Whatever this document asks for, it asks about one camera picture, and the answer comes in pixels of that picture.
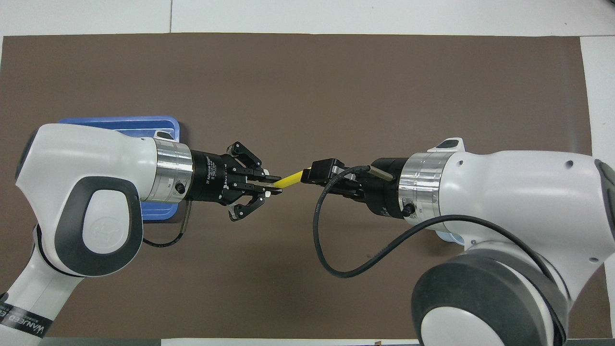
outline white robotic arm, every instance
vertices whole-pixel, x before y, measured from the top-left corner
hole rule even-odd
[[[36,345],[84,277],[126,266],[143,241],[141,201],[213,201],[240,220],[280,190],[241,143],[226,154],[190,150],[159,132],[133,138],[48,124],[30,138],[15,175],[38,225],[30,262],[0,298],[3,345]],[[251,201],[239,204],[242,196]]]
[[[364,272],[424,227],[463,238],[465,251],[425,272],[415,286],[413,322],[426,346],[561,345],[572,304],[615,252],[615,172],[586,155],[475,155],[451,138],[425,153],[381,158],[370,166],[316,161],[301,181],[325,186],[314,241],[333,275]],[[414,227],[359,268],[336,271],[318,236],[329,191]],[[498,226],[501,234],[494,231]]]

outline black knob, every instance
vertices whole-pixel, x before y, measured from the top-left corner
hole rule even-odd
[[[175,191],[179,192],[180,195],[183,195],[186,192],[186,187],[182,183],[175,184]]]
[[[403,206],[403,209],[402,209],[402,215],[403,215],[404,217],[408,217],[408,216],[410,216],[410,215],[414,214],[414,213],[415,213],[415,210],[416,210],[416,209],[415,209],[415,205],[414,205],[414,204],[412,204],[412,203],[408,203],[408,204],[406,204],[405,206]]]

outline blue tray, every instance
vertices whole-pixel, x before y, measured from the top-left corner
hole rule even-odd
[[[172,116],[118,116],[102,118],[65,118],[58,123],[77,124],[115,130],[131,137],[154,137],[156,131],[165,131],[180,140],[180,124]],[[175,215],[177,204],[141,202],[143,220],[161,221]]]

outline yellow marker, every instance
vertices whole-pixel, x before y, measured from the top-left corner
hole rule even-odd
[[[301,182],[301,175],[303,174],[303,171],[299,171],[293,175],[289,175],[286,178],[282,178],[278,181],[276,181],[275,183],[273,183],[273,187],[275,188],[287,188],[290,185],[296,184],[298,182]]]

